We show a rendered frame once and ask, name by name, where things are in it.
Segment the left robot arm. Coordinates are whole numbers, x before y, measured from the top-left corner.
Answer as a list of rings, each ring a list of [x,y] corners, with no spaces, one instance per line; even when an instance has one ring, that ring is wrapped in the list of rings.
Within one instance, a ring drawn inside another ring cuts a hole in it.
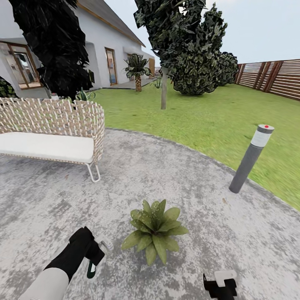
[[[87,227],[80,228],[52,256],[24,294],[18,300],[62,300],[69,283],[78,270],[84,257],[98,266],[105,254],[100,249],[103,245],[109,252],[114,244],[101,234],[96,240]]]

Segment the insectifuge atomizer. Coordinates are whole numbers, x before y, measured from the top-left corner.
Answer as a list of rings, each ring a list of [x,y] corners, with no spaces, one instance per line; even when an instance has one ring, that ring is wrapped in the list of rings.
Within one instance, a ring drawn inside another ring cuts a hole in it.
[[[97,266],[95,266],[90,260],[89,268],[88,268],[88,272],[87,272],[87,278],[92,279],[95,276],[96,269],[97,269]]]

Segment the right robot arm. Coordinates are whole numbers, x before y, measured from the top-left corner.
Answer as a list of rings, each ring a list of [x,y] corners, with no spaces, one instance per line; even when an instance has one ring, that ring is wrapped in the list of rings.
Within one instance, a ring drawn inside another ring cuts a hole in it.
[[[207,281],[204,278],[204,287],[209,291],[210,297],[218,300],[235,300],[234,296],[237,296],[234,279],[237,277],[236,271],[215,271],[214,275],[215,281]]]

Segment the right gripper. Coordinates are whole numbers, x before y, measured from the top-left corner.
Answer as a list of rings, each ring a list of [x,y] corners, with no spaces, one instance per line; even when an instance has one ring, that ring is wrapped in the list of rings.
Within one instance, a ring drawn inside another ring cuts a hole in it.
[[[207,281],[204,278],[204,287],[209,291],[211,298],[217,298],[221,300],[222,297],[234,297],[237,296],[236,286],[232,279],[224,279],[225,287],[219,287],[215,281]],[[232,300],[234,300],[232,298]]]

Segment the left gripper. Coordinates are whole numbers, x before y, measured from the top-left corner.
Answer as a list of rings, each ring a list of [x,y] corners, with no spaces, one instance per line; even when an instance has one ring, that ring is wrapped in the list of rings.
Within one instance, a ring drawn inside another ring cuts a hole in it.
[[[94,241],[95,242],[95,241]],[[86,254],[85,257],[95,265],[98,266],[98,264],[101,262],[101,260],[104,258],[105,254],[104,252],[99,248],[98,244],[95,242],[95,247],[88,255]]]

